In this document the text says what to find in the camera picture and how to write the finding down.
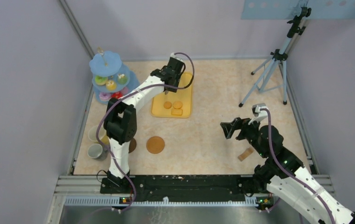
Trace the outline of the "green frosted donut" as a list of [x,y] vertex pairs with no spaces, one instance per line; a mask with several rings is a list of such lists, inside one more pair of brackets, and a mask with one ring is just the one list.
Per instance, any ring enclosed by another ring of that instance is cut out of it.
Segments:
[[102,86],[106,84],[108,77],[95,76],[94,80],[96,85]]

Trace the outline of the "purple sprinkled donut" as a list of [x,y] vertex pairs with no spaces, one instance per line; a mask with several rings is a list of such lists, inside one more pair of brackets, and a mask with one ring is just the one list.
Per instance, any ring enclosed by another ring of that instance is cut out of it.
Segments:
[[112,94],[109,92],[100,92],[98,97],[100,101],[107,102],[112,98]]

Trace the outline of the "green cream puff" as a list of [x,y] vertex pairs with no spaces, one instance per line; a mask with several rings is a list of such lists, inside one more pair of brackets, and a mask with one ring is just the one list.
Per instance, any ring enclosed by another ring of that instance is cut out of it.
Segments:
[[128,78],[125,74],[118,74],[117,75],[117,82],[120,84],[120,85],[125,85],[127,82],[128,82]]

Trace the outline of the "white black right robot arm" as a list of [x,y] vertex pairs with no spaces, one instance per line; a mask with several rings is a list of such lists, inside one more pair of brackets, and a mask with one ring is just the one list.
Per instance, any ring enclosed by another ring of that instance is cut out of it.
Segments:
[[250,191],[269,192],[289,204],[312,224],[355,224],[355,211],[344,207],[311,175],[303,162],[283,146],[274,126],[260,126],[249,118],[222,122],[225,138],[239,130],[236,140],[246,140],[265,158],[254,169]]

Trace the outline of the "pink cupcake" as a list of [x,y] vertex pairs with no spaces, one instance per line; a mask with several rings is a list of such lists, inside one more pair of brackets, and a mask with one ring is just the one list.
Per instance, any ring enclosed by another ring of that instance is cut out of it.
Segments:
[[130,92],[130,90],[127,88],[127,87],[124,87],[122,90],[121,90],[121,93],[123,94],[123,95],[126,95],[126,94],[128,94]]

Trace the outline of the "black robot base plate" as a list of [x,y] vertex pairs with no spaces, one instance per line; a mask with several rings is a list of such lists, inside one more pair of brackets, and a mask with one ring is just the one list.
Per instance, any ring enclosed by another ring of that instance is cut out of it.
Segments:
[[265,194],[265,186],[252,175],[132,175],[117,180],[105,177],[101,194],[126,194],[136,202],[242,202]]

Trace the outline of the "red frosted donut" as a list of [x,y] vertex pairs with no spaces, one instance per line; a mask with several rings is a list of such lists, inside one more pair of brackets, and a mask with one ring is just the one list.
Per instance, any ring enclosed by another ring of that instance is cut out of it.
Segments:
[[111,95],[112,98],[116,98],[116,99],[120,99],[122,98],[124,95],[121,91],[115,92]]

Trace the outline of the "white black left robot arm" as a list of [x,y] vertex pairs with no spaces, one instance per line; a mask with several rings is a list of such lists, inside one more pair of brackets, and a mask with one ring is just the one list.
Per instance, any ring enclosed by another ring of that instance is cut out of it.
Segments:
[[127,191],[129,180],[125,177],[130,171],[128,164],[129,146],[137,132],[137,113],[155,96],[165,91],[176,92],[185,63],[171,56],[167,65],[156,69],[136,89],[121,99],[112,98],[107,106],[104,129],[109,138],[111,163],[107,179],[118,193]]

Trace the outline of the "yellow cream puff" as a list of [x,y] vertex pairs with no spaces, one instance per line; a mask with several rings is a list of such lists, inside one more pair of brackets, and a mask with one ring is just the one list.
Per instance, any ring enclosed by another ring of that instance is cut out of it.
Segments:
[[116,84],[116,82],[115,81],[113,81],[113,80],[107,80],[106,82],[105,82],[105,87],[106,87],[106,89],[108,90],[108,91],[114,91],[116,88],[117,88],[117,84]]

